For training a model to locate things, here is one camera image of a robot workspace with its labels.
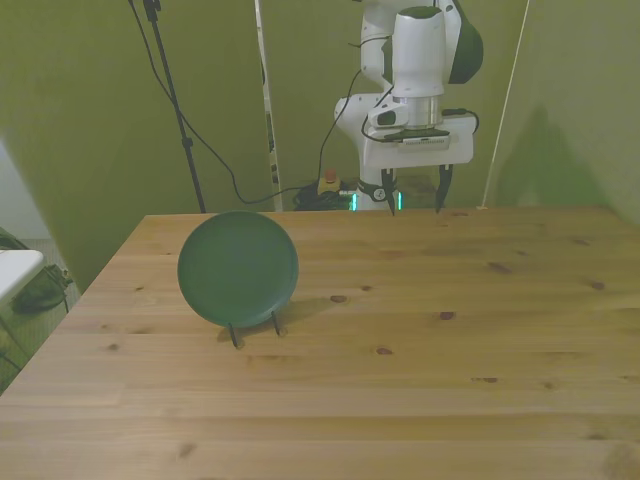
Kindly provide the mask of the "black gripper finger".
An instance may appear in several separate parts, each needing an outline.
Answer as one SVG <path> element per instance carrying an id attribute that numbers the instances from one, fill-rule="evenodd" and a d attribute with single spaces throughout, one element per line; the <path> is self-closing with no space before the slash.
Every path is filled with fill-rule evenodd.
<path id="1" fill-rule="evenodd" d="M 451 182 L 453 178 L 452 165 L 439 166 L 439 185 L 435 194 L 435 210 L 439 213 L 445 205 Z"/>
<path id="2" fill-rule="evenodd" d="M 395 195 L 394 192 L 396 190 L 396 180 L 393 169 L 383 169 L 381 171 L 381 182 L 382 187 L 385 192 L 385 199 L 389 206 L 389 210 L 391 214 L 395 214 L 396 206 L 395 206 Z"/>

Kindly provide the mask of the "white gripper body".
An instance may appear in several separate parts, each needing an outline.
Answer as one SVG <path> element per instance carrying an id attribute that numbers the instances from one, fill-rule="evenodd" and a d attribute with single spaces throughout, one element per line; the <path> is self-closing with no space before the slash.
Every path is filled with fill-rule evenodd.
<path id="1" fill-rule="evenodd" d="M 474 156 L 474 116 L 445 117 L 435 133 L 377 142 L 365 138 L 363 165 L 399 169 L 469 163 Z"/>

